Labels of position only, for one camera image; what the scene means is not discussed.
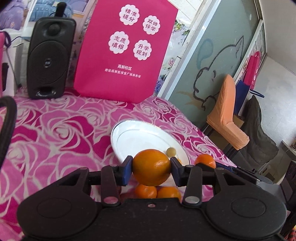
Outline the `orange middle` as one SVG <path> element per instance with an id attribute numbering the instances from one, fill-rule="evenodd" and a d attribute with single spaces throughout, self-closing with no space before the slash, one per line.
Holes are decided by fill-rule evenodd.
<path id="1" fill-rule="evenodd" d="M 174 186 L 164 186 L 158 189 L 157 198 L 177 198 L 181 201 L 181 193 L 177 187 Z"/>

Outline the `small tan longan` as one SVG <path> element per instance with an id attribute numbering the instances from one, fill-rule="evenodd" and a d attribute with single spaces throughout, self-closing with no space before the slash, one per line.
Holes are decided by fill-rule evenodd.
<path id="1" fill-rule="evenodd" d="M 166 155 L 171 158 L 171 157 L 175 157 L 177 154 L 176 149 L 173 147 L 170 147 L 166 150 Z"/>

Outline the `pink tote bag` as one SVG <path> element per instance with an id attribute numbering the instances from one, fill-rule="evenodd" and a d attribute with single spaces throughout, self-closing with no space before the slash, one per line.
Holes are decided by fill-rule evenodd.
<path id="1" fill-rule="evenodd" d="M 177 13 L 169 1 L 98 1 L 74 89 L 82 96 L 130 103 L 152 96 Z"/>

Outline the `black loudspeaker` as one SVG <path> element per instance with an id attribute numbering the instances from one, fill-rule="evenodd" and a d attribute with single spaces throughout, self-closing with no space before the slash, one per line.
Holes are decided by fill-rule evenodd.
<path id="1" fill-rule="evenodd" d="M 31 99 L 59 98 L 68 75 L 76 22 L 44 17 L 36 21 L 27 59 L 27 90 Z"/>

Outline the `dark grey covered chair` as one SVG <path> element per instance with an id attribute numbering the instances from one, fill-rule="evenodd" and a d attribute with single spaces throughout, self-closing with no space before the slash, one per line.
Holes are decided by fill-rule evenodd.
<path id="1" fill-rule="evenodd" d="M 244 124 L 241 130 L 248 135 L 249 143 L 237 152 L 232 162 L 249 171 L 258 171 L 276 157 L 279 148 L 262 129 L 261 108 L 255 96 L 246 102 L 242 117 Z"/>

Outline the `tangerine back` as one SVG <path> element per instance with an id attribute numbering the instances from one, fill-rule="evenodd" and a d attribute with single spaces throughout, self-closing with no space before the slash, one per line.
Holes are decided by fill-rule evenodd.
<path id="1" fill-rule="evenodd" d="M 157 197 L 157 189 L 154 186 L 138 184 L 134 190 L 134 196 L 141 199 L 153 199 Z"/>

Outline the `blue bag by chair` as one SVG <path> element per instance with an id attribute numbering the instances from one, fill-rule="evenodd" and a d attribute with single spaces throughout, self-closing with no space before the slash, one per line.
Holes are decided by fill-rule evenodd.
<path id="1" fill-rule="evenodd" d="M 251 93 L 253 95 L 256 95 L 258 97 L 264 98 L 264 95 L 255 91 L 251 90 L 250 86 L 245 84 L 243 81 L 239 80 L 236 84 L 236 95 L 235 95 L 235 105 L 234 105 L 234 114 L 238 115 L 243 103 L 247 97 L 247 95 Z"/>

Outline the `pink bag by door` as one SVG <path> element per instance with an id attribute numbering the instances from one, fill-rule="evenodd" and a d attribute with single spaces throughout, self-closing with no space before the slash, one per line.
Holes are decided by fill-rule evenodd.
<path id="1" fill-rule="evenodd" d="M 250 87 L 250 90 L 253 90 L 255 87 L 257 73 L 260 65 L 260 57 L 261 57 L 260 52 L 256 51 L 254 55 L 250 56 L 248 61 L 243 82 Z"/>

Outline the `pink thermos bottle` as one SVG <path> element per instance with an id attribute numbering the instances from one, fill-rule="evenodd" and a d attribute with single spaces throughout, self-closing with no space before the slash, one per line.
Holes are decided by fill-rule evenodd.
<path id="1" fill-rule="evenodd" d="M 1 97 L 4 95 L 3 92 L 6 88 L 6 76 L 8 71 L 8 64 L 4 63 L 4 50 L 7 47 L 9 34 L 7 32 L 1 32 Z"/>

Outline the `large orange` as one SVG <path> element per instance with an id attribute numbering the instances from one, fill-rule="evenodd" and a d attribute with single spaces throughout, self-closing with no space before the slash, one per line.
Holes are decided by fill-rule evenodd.
<path id="1" fill-rule="evenodd" d="M 171 163 L 161 151 L 147 149 L 137 153 L 133 158 L 132 172 L 138 183 L 159 186 L 169 178 Z"/>

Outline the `tangerine right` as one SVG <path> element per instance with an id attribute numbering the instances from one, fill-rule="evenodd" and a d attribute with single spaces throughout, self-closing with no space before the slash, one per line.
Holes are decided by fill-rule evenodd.
<path id="1" fill-rule="evenodd" d="M 194 164 L 204 164 L 208 167 L 211 167 L 213 169 L 216 168 L 216 162 L 214 160 L 214 158 L 211 155 L 208 154 L 200 154 L 199 156 L 197 156 Z"/>

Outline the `tangerine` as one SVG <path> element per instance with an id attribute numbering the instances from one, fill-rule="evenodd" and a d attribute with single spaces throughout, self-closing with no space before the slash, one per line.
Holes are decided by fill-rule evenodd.
<path id="1" fill-rule="evenodd" d="M 134 196 L 141 199 L 153 199 L 157 197 L 157 189 L 154 186 L 138 184 L 134 190 Z"/>
<path id="2" fill-rule="evenodd" d="M 199 156 L 197 156 L 194 164 L 204 164 L 208 167 L 211 167 L 213 169 L 216 168 L 216 162 L 214 160 L 214 158 L 211 155 L 208 154 L 200 154 Z"/>

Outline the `orange covered chair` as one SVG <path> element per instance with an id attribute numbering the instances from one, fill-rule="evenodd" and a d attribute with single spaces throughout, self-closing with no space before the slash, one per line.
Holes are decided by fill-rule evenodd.
<path id="1" fill-rule="evenodd" d="M 233 121 L 235 97 L 235 81 L 231 75 L 227 74 L 216 104 L 210 114 L 207 115 L 207 124 L 238 151 L 249 143 L 249 137 Z"/>

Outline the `pink rose tablecloth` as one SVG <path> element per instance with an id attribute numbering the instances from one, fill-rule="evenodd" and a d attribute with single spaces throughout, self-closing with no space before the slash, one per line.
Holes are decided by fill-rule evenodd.
<path id="1" fill-rule="evenodd" d="M 170 102 L 149 97 L 133 104 L 81 97 L 68 90 L 58 99 L 31 100 L 15 95 L 16 127 L 1 168 L 1 240 L 20 240 L 16 209 L 22 200 L 79 167 L 90 171 L 118 162 L 110 142 L 113 126 L 140 120 L 159 126 L 185 149 L 230 166 L 224 153 Z"/>

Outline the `white round plate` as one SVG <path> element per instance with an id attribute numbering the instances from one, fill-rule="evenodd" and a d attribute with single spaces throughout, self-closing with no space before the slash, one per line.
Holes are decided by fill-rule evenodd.
<path id="1" fill-rule="evenodd" d="M 124 120 L 111 131 L 111 146 L 120 163 L 127 156 L 134 157 L 140 151 L 155 149 L 163 153 L 168 148 L 176 150 L 176 157 L 182 165 L 189 165 L 190 159 L 181 144 L 160 127 L 140 120 Z"/>

